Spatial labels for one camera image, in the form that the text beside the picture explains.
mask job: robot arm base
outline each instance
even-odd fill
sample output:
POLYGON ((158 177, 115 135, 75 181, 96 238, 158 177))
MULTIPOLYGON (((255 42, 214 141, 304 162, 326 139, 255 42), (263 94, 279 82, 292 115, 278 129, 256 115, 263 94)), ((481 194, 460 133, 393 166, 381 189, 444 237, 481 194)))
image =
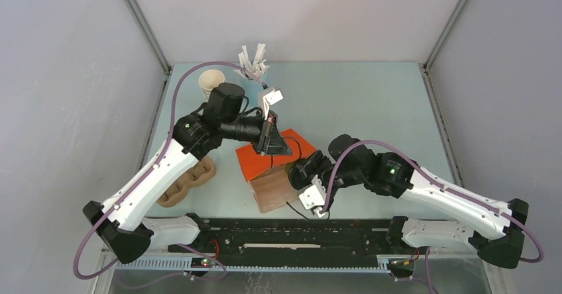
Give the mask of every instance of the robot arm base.
MULTIPOLYGON (((103 216, 103 207, 100 203, 90 201, 84 206, 82 212, 91 224, 95 224, 103 216)), ((134 231, 118 228, 116 222, 105 219, 96 230, 97 235, 104 241, 109 249, 123 264, 131 263, 139 258, 150 246, 150 237, 153 231, 140 224, 134 231)))
POLYGON ((514 269, 523 252, 524 235, 516 227, 506 227, 506 235, 488 240, 456 220, 417 220, 394 217, 386 234, 393 245, 407 244, 414 248, 435 246, 459 251, 476 251, 478 257, 492 265, 514 269))

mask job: red wire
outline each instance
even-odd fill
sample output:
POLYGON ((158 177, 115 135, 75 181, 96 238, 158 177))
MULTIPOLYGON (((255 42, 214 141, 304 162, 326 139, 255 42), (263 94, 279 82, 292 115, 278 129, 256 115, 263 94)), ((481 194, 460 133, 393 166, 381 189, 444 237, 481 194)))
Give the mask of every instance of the red wire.
POLYGON ((218 258, 219 257, 219 252, 221 251, 220 247, 219 247, 219 242, 216 239, 211 239, 211 241, 209 242, 213 242, 215 244, 215 246, 217 247, 217 253, 215 254, 214 258, 218 258))

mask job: black cable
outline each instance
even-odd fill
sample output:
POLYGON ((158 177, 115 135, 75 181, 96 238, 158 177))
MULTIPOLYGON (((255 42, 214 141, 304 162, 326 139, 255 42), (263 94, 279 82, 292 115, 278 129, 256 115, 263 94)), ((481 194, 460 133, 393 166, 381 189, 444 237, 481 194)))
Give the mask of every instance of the black cable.
POLYGON ((244 95, 243 98, 246 99, 246 105, 244 106, 244 109, 242 110, 242 113, 244 113, 246 111, 246 109, 248 109, 248 105, 250 104, 250 99, 248 99, 248 97, 246 95, 244 95))
POLYGON ((285 201, 285 203, 287 204, 287 206, 289 206, 289 208, 293 209, 294 212, 296 212, 297 214, 299 214, 301 217, 304 218, 304 220, 310 220, 308 219, 305 215, 301 214, 297 209, 295 209, 295 207, 291 206, 291 204, 288 201, 285 201))
POLYGON ((195 115, 195 114, 199 113, 202 109, 204 109, 206 106, 207 106, 207 102, 203 102, 203 103, 201 103, 201 105, 196 110, 194 110, 190 114, 195 115))
POLYGON ((236 118, 239 119, 241 117, 245 117, 245 116, 247 116, 248 114, 250 114, 254 111, 258 111, 259 115, 263 115, 262 109, 260 109, 259 107, 253 107, 253 108, 249 109, 248 111, 241 112, 240 114, 238 114, 238 116, 236 118))
POLYGON ((296 138, 294 138, 293 136, 285 136, 285 137, 283 137, 283 139, 284 140, 294 140, 295 143, 297 143, 297 146, 299 148, 299 158, 298 159, 301 159, 302 158, 302 147, 300 146, 300 143, 298 142, 298 140, 296 140, 296 138))

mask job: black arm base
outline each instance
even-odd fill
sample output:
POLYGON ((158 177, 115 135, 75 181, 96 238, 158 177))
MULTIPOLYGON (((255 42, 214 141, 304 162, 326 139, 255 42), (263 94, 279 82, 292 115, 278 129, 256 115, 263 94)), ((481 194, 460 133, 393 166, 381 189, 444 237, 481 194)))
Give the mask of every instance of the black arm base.
MULTIPOLYGON (((521 199, 513 199, 508 202, 512 211, 512 217, 525 224, 529 204, 521 199)), ((514 269, 519 264, 525 236, 521 229, 511 224, 504 229, 506 234, 496 240, 488 240, 475 231, 474 236, 469 238, 470 244, 478 249, 480 259, 505 269, 514 269)))
MULTIPOLYGON (((87 203, 82 212, 92 225, 103 216, 101 204, 95 201, 87 203)), ((118 226, 118 222, 105 219, 96 232, 121 263, 131 263, 148 249, 150 237, 154 233, 143 224, 140 224, 135 231, 121 230, 118 226)))

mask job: metal frame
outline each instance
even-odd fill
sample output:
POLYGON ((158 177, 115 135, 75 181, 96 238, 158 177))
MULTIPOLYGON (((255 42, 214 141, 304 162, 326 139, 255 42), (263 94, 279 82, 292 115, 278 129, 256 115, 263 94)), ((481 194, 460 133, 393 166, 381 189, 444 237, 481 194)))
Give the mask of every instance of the metal frame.
POLYGON ((484 271, 488 276, 488 284, 492 294, 514 294, 515 290, 513 280, 506 269, 498 268, 486 262, 484 263, 484 271))
MULTIPOLYGON (((109 250, 102 250, 99 259, 97 261, 97 266, 95 270, 98 271, 102 267, 106 266, 109 262, 113 261, 115 256, 109 250)), ((115 267, 110 268, 105 273, 96 277, 91 281, 90 289, 88 294, 108 294, 111 288, 111 281, 113 280, 113 274, 115 273, 115 267)))
POLYGON ((152 29, 150 29, 150 26, 148 25, 148 21, 146 20, 146 17, 144 17, 144 14, 142 13, 139 3, 137 3, 137 0, 124 0, 124 1, 125 4, 127 4, 129 10, 131 11, 131 14, 134 16, 135 21, 139 25, 140 31, 142 32, 142 34, 150 44, 150 48, 152 49, 152 52, 154 52, 154 55, 156 56, 156 59, 158 59, 158 62, 160 62, 160 65, 162 66, 164 73, 169 74, 172 67, 170 66, 168 60, 166 59, 164 52, 162 51, 162 48, 158 44, 158 41, 154 33, 152 32, 152 29))
POLYGON ((455 8, 453 9, 451 16, 449 17, 449 20, 447 20, 447 24, 445 25, 445 28, 443 28, 443 30, 441 31, 441 34, 439 35, 437 42, 435 43, 433 49, 431 50, 429 56, 427 57, 427 61, 423 65, 427 71, 429 71, 433 66, 433 63, 435 63, 435 59, 437 59, 437 56, 439 55, 443 45, 445 44, 445 41, 447 41, 447 38, 451 34, 453 27, 457 24, 457 21, 459 20, 461 14, 465 10, 468 1, 469 0, 459 0, 455 5, 455 8))
POLYGON ((423 78, 423 83, 425 84, 425 89, 427 90, 427 96, 429 97, 429 104, 433 110, 433 116, 435 117, 435 122, 437 123, 437 128, 439 129, 439 135, 441 136, 441 141, 443 143, 443 148, 445 149, 445 155, 447 157, 447 162, 449 163, 449 169, 453 175, 453 181, 455 184, 464 187, 463 177, 461 175, 461 170, 459 168, 459 163, 455 156, 455 150, 453 149, 453 144, 449 133, 447 132, 447 126, 445 122, 445 117, 439 105, 439 101, 435 88, 431 82, 431 77, 427 74, 425 68, 420 64, 420 72, 423 78))
POLYGON ((152 119, 150 120, 150 128, 146 134, 146 139, 144 140, 144 149, 142 150, 142 154, 140 155, 139 164, 137 165, 137 169, 141 169, 146 162, 148 161, 149 148, 152 146, 152 141, 154 140, 154 128, 156 127, 156 122, 158 118, 160 118, 160 112, 162 111, 162 106, 164 105, 164 98, 166 92, 168 90, 168 82, 170 81, 170 74, 164 77, 164 84, 160 92, 158 93, 158 101, 156 102, 156 106, 154 107, 154 112, 152 112, 152 119))

